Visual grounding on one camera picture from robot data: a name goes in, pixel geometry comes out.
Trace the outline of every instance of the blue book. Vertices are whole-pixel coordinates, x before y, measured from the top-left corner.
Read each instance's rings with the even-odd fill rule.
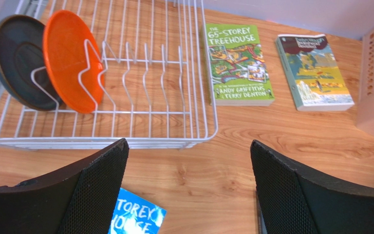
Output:
[[[121,188],[108,234],[157,234],[167,211]]]

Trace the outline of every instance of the black mesh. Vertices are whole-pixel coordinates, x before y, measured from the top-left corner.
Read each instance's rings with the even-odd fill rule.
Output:
[[[251,157],[268,233],[316,234],[296,174],[257,142],[252,144]]]
[[[82,171],[59,234],[108,233],[127,157],[118,144]]]

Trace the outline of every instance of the illustration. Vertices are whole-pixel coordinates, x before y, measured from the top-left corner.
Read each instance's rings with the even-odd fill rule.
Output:
[[[272,90],[271,89],[267,89],[266,93],[269,95],[269,98],[274,98],[273,95],[272,95]]]
[[[330,45],[285,54],[304,104],[352,102]]]
[[[269,79],[259,44],[247,44],[227,49],[225,46],[210,46],[209,52],[213,60],[211,73],[214,83],[227,83],[234,79],[266,83]]]
[[[263,67],[248,66],[247,73],[249,80],[266,83],[266,72]]]
[[[211,60],[228,59],[227,51],[224,45],[209,46]]]

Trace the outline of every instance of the book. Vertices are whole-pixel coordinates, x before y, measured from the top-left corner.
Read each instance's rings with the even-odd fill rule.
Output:
[[[345,111],[353,99],[324,34],[281,34],[276,47],[299,111]]]
[[[255,25],[207,23],[204,40],[216,105],[268,106],[275,100]]]
[[[167,211],[121,188],[108,234],[157,234]]]

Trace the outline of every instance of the plate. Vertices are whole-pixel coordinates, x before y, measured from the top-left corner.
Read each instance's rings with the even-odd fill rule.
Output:
[[[88,39],[96,53],[88,46],[90,70],[82,74],[82,84],[100,103],[103,90],[98,83],[98,75],[103,70],[98,46],[85,22],[75,13],[60,10],[55,12],[46,24],[43,33],[43,55],[47,72],[57,93],[73,110],[90,113],[95,110],[94,100],[80,85],[78,75],[88,68],[84,41]],[[100,77],[102,86],[104,76]]]
[[[43,31],[44,24],[29,16],[13,15],[0,22],[0,81],[21,104],[48,111],[56,108],[56,102],[31,79],[31,72],[45,65],[41,49]],[[35,78],[44,90],[62,103],[45,70],[36,72]]]

